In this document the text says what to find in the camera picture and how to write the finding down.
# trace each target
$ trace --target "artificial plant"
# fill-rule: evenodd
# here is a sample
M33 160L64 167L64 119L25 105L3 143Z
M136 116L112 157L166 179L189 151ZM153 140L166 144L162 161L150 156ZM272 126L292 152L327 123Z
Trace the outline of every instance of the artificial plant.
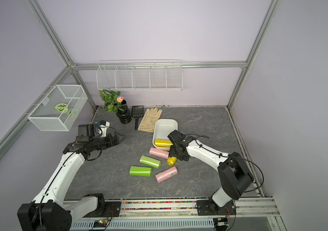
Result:
M117 97L119 95L120 95L120 91L115 92L113 90L101 90L100 96L105 103L103 109L108 112L118 112L118 110L124 111L121 108L122 104L117 101Z

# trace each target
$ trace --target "black litter scoop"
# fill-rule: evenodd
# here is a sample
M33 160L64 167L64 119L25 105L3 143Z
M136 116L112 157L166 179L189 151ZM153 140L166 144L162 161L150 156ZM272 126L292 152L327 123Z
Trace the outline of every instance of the black litter scoop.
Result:
M139 128L139 118L143 117L143 106L132 106L131 116L136 119L134 129Z

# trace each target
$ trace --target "wall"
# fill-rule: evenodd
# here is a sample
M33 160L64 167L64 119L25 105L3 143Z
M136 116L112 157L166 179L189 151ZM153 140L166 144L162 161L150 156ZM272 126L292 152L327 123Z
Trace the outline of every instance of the wall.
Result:
M19 207L30 203L59 164L65 146L74 142L78 125L88 123L92 108L87 103L69 132L41 132L29 124L0 161L0 230L21 230Z
M281 2L232 112L287 230L328 230L328 1Z
M246 60L270 0L39 0L74 62Z
M24 0L0 0L0 139L64 64Z
M96 83L96 71L80 71L97 105L104 105ZM183 69L182 91L122 91L128 105L227 105L241 68Z

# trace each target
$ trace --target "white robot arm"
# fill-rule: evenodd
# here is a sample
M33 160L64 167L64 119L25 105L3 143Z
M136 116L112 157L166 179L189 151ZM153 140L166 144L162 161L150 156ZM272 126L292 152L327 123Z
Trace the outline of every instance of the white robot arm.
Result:
M94 150L105 150L123 141L122 134L117 132L114 136L110 133L106 134L107 127L109 123L106 121L78 126L76 142L66 146L64 155L49 181L31 203L23 204L19 208L17 215L23 231L69 230L74 222L92 211L105 214L107 209L102 193L86 195L82 200L68 207L63 207L63 201L75 174L84 161L94 160L89 159L90 153ZM220 208L226 207L232 199L237 200L253 182L254 179L245 162L237 161L237 158L242 159L238 153L219 152L177 130L171 132L168 138L173 143L170 156L185 161L190 156L198 158L219 173L222 186L209 201L199 201L202 203L202 211L208 209L203 215L211 215L211 213L220 215L225 210Z
M17 215L23 231L69 230L71 224L97 208L105 212L102 193L87 195L64 208L63 201L78 169L85 160L94 160L89 159L90 153L105 150L124 140L122 134L106 134L108 127L109 122L106 121L78 126L76 142L66 146L60 163L41 192L31 203L19 208Z
M222 186L212 195L208 204L210 210L215 213L232 199L238 200L254 181L254 177L240 154L220 152L177 130L171 132L168 138L173 143L169 150L169 156L185 161L192 156L218 171Z

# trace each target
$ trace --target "white wire basket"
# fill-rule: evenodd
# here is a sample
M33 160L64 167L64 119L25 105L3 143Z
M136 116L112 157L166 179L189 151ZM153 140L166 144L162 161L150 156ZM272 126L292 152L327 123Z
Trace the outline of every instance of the white wire basket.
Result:
M165 65L109 65L96 72L99 90L182 90L181 63Z
M55 85L28 119L41 131L70 131L87 101L81 85Z

